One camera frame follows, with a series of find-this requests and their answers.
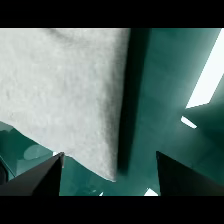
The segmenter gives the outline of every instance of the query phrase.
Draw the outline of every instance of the white cloth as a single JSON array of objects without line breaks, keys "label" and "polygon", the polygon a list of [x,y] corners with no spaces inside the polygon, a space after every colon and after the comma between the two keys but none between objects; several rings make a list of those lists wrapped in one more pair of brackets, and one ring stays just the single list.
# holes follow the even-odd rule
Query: white cloth
[{"label": "white cloth", "polygon": [[0,120],[116,180],[127,28],[0,29]]}]

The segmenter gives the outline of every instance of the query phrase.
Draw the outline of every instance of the green surface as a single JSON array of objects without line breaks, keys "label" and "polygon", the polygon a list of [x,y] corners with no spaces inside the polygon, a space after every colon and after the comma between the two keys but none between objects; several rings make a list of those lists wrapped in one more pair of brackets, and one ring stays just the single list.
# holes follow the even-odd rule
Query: green surface
[{"label": "green surface", "polygon": [[[159,193],[156,151],[224,184],[224,149],[181,116],[220,29],[132,29],[120,127],[117,182],[66,157],[60,195]],[[217,90],[214,99],[222,99]],[[15,129],[0,132],[0,155],[15,175],[52,156]]]}]

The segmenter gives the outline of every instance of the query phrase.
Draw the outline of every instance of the reflective surface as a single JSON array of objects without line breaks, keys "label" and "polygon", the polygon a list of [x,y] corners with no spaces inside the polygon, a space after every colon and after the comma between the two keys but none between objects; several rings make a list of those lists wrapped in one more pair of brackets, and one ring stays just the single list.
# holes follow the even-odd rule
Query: reflective surface
[{"label": "reflective surface", "polygon": [[[200,125],[193,129],[181,121],[183,115],[187,117],[186,105],[219,32],[212,28],[132,30],[117,182],[106,181],[66,157],[60,195],[145,195],[148,189],[160,194],[157,150],[224,184],[222,144]],[[224,99],[222,86],[223,78],[211,103]],[[52,152],[2,124],[0,156],[16,176],[50,158]]]}]

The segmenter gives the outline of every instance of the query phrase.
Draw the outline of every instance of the gray fabric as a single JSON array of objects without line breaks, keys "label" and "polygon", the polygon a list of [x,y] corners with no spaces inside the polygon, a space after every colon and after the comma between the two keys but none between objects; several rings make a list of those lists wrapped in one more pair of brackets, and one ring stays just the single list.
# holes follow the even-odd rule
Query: gray fabric
[{"label": "gray fabric", "polygon": [[129,29],[0,29],[0,120],[115,181]]}]

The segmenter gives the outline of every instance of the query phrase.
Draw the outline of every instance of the felt fabric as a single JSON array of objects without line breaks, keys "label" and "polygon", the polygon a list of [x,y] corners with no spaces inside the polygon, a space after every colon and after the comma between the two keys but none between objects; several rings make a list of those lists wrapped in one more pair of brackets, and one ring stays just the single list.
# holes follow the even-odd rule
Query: felt fabric
[{"label": "felt fabric", "polygon": [[115,181],[129,32],[0,29],[0,120]]}]

